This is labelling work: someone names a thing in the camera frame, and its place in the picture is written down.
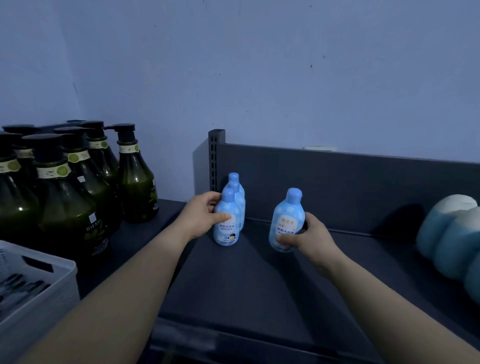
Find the basket handle hole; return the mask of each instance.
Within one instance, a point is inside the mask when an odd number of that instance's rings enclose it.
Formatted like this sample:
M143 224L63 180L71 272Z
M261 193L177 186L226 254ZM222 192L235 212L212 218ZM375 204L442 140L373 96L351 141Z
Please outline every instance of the basket handle hole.
M38 269L44 270L46 272L53 273L52 264L48 264L48 263L45 263L45 262L40 262L39 260L29 258L27 256L22 256L22 258L23 258L24 262L27 263L31 267L38 268Z

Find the left forearm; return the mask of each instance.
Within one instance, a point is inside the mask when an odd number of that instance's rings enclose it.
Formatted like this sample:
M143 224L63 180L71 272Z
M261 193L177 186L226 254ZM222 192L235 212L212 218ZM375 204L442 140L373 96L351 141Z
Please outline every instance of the left forearm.
M187 243L169 226L83 299L22 363L135 363Z

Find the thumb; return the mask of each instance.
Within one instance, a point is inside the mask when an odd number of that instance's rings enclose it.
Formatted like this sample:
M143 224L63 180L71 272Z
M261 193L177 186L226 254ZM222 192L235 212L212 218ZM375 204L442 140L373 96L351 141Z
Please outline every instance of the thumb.
M216 212L210 215L211 215L210 219L212 221L212 225L230 220L232 218L232 216L227 212Z
M282 245L297 246L300 243L300 235L295 234L278 234L275 240Z

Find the teal and white bottle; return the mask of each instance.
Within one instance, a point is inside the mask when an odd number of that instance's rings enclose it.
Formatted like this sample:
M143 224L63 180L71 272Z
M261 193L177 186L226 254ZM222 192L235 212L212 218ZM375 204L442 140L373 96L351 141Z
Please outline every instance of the teal and white bottle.
M470 263L463 285L470 298L480 305L480 253Z
M425 258L433 259L435 249L450 223L462 212L477 206L470 196L453 194L439 201L428 213L417 234L417 247Z
M289 188L286 199L275 207L268 240L270 245L279 252L288 253L292 248L278 243L275 237L278 234L296 234L303 227L305 211L300 204L301 197L302 193L298 188Z
M232 218L225 222L215 224L213 238L217 244L230 246L237 242L240 235L240 207L235 202L235 193L231 188L226 188L222 193L222 200L215 206L215 212L228 212Z
M245 197L240 192L240 182L231 181L227 185L235 193L235 202L240 207L240 231L245 223Z
M463 280L468 266L480 251L480 207L462 212L438 243L433 263L450 279Z
M232 172L232 173L229 173L229 174L228 174L228 183L227 183L227 185L223 188L223 191L224 191L226 188L228 188L228 184L229 184L230 182L238 182L238 183L240 183L239 174L236 173L236 172ZM241 193L241 195L243 196L243 198L245 198L245 190L243 189L243 187L242 187L241 185L240 185L240 193Z

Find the dark green bottle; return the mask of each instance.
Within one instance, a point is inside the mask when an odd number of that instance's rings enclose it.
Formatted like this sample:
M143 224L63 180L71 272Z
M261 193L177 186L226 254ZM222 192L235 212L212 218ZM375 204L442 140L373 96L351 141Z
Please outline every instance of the dark green bottle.
M110 186L117 188L119 162L108 145L103 132L103 121L85 121L80 126L90 128L87 130L88 152L103 178Z
M84 134L88 131L79 126L56 128L56 134L62 134L63 153L67 157L70 168L75 173L82 187L95 200L97 217L104 222L105 236L118 230L121 223L121 209L114 188L111 187L97 169L87 147Z
M13 124L5 125L3 129L9 133L21 134L19 137L15 138L12 143L13 151L17 155L18 161L22 166L23 173L31 181L36 180L36 169L33 166L33 151L25 145L25 142L22 140L22 135L32 135L35 134L38 129L33 124Z
M105 129L113 129L119 135L117 185L123 218L129 223L148 221L157 214L158 201L153 173L142 158L135 139L135 124L115 124Z
M0 240L40 250L40 206L11 146L21 136L0 132Z
M23 137L33 148L40 198L39 226L47 252L90 262L108 247L95 201L75 178L60 148L61 135Z

